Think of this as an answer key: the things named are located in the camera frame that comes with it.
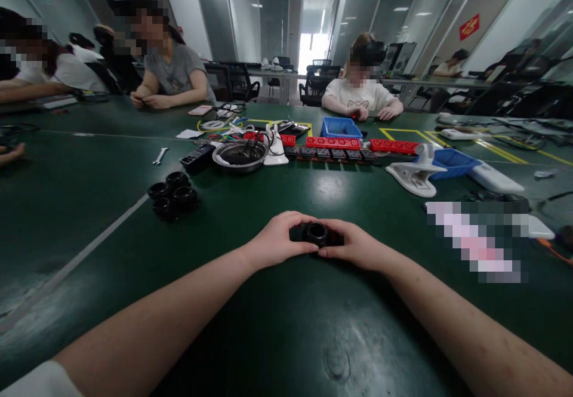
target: white wire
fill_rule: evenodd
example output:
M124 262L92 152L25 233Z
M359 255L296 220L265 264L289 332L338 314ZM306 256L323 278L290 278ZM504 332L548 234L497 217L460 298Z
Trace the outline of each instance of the white wire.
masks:
M207 121L201 124L201 128L204 130L217 130L223 128L225 123L223 121Z

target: stainless steel bowl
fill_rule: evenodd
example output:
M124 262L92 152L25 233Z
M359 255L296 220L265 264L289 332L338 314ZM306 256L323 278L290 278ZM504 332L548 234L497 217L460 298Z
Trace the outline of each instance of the stainless steel bowl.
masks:
M263 165L265 157L269 154L269 147L260 141L256 142L255 144L253 144L251 141L251 143L248 146L249 148L251 147L255 148L257 152L262 154L261 158L253 162L250 162L248 164L229 164L223 158L221 158L221 154L223 154L224 152L233 151L235 149L237 150L246 149L247 142L248 140L238 140L216 148L216 150L213 151L213 161L219 164L219 166L227 168L229 171L232 171L234 173L251 173L255 171L256 169L258 169Z

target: green table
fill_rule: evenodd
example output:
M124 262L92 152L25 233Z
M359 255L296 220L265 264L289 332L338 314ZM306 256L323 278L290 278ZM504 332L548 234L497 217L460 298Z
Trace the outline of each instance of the green table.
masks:
M159 221L145 193L195 148L175 139L196 128L189 109L138 112L119 98L71 106L69 114L2 120L42 130L22 136L26 159L0 171L0 389L128 304L250 240L285 210L360 225L573 372L573 355L562 350L573 346L570 268L526 244L519 255L527 284L480 283L451 241L427 225L424 200L382 168L292 162L239 177L211 167L192 178L200 209L176 223ZM246 115L289 115L318 134L326 113L250 104ZM434 118L403 114L361 129L369 138L439 143ZM492 147L457 143L524 185L534 205L570 189L573 158L565 150L496 149L495 139L486 142ZM163 164L152 166L165 146ZM554 179L534 180L535 170L555 167ZM436 201L461 200L479 188L465 177L436 186ZM573 198L563 198L534 214L556 230L573 223L572 211ZM76 264L78 254L87 256ZM59 280L65 267L71 271ZM468 390L384 278L301 256L243 285L156 392L183 393L439 396Z

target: blue plastic tray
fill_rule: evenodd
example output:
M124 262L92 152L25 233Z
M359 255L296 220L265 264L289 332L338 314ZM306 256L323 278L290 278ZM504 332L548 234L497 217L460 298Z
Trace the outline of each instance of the blue plastic tray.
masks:
M342 137L344 139L361 139L362 133L350 118L322 118L321 137Z
M420 157L416 157L414 162L417 162ZM481 164L475 158L464 154L453 148L437 149L434 152L433 165L444 167L447 172L434 173L430 179L449 179L453 177L463 176L470 172L475 166Z

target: white clamp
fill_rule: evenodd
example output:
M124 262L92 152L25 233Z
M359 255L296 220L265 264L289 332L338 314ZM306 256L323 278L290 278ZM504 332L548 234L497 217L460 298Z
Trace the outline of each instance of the white clamp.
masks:
M386 171L412 194L426 198L434 197L436 187L428 181L428 178L434 173L447 171L444 167L432 164L434 151L435 147L432 144L419 144L415 149L416 154L420 156L418 162L392 163L386 167Z

